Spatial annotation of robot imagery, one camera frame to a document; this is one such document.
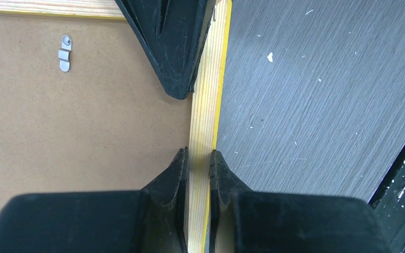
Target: gray laminate board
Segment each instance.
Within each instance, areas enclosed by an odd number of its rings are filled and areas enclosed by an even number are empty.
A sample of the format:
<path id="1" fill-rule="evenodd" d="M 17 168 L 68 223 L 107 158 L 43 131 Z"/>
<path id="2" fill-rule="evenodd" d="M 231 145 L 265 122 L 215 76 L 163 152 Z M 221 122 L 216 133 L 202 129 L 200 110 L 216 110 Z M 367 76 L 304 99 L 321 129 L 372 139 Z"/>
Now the gray laminate board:
<path id="1" fill-rule="evenodd" d="M 405 1 L 234 0 L 217 148 L 245 183 L 368 200 L 404 142 Z"/>

